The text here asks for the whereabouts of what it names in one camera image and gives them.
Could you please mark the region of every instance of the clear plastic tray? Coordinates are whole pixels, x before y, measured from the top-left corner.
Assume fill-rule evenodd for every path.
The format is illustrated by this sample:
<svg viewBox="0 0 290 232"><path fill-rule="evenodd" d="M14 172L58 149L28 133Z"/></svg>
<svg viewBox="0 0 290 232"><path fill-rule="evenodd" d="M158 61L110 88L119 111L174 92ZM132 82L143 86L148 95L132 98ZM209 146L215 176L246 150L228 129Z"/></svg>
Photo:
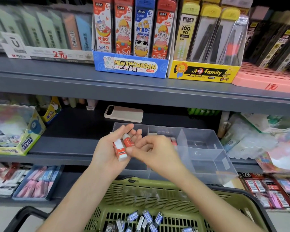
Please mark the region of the clear plastic tray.
<svg viewBox="0 0 290 232"><path fill-rule="evenodd" d="M113 131L123 124L114 123ZM226 184L237 176L233 164L213 130L141 124L135 124L134 129L142 129L143 137L148 133L157 133L176 138L177 146L175 148L181 161L205 184ZM121 175L166 180L135 158L131 159Z"/></svg>

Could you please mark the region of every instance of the fingernail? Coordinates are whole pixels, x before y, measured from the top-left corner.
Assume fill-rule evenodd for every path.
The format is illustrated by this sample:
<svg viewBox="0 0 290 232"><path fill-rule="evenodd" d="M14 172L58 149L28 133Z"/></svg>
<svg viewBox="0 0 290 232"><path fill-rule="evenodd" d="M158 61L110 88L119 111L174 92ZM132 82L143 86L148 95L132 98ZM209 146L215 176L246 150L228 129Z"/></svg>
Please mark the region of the fingernail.
<svg viewBox="0 0 290 232"><path fill-rule="evenodd" d="M131 154L132 153L132 147L127 147L126 148L126 152L127 152L127 154Z"/></svg>

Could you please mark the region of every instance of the floor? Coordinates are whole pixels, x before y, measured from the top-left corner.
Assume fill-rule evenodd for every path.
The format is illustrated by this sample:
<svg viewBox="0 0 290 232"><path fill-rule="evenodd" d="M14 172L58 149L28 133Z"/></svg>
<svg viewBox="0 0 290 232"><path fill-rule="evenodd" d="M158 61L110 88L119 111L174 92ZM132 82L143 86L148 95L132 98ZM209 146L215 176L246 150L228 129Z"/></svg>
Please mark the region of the floor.
<svg viewBox="0 0 290 232"><path fill-rule="evenodd" d="M21 209L21 207L0 206L0 232L3 232L11 219ZM52 208L39 208L49 213ZM290 232L290 213L268 213L277 232ZM39 218L30 216L19 232L33 232L43 223Z"/></svg>

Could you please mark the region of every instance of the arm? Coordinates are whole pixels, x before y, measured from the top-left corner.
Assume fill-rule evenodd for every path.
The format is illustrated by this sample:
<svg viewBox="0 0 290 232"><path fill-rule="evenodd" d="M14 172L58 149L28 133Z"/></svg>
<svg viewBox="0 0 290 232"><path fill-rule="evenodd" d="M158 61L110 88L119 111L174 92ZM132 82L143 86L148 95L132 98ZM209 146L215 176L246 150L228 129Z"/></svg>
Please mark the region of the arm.
<svg viewBox="0 0 290 232"><path fill-rule="evenodd" d="M240 211L216 195L182 164L165 136L146 136L127 153L182 189L217 232L263 232Z"/></svg>
<svg viewBox="0 0 290 232"><path fill-rule="evenodd" d="M113 142L125 133L129 133L133 141L142 138L142 130L135 131L133 127L133 124L123 125L99 140L89 167L37 232L84 230L109 185L130 161L130 158L122 162L117 160Z"/></svg>

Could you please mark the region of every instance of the basket handle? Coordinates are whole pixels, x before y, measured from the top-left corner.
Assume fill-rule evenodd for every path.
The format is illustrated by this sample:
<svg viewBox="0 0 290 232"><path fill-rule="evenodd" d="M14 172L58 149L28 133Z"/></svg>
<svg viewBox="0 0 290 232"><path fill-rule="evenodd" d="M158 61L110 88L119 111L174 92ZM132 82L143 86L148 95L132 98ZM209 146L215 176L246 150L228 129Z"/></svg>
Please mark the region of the basket handle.
<svg viewBox="0 0 290 232"><path fill-rule="evenodd" d="M8 224L4 232L18 232L29 216L35 216L46 220L49 215L50 213L46 213L31 206L23 207L17 212L17 214Z"/></svg>

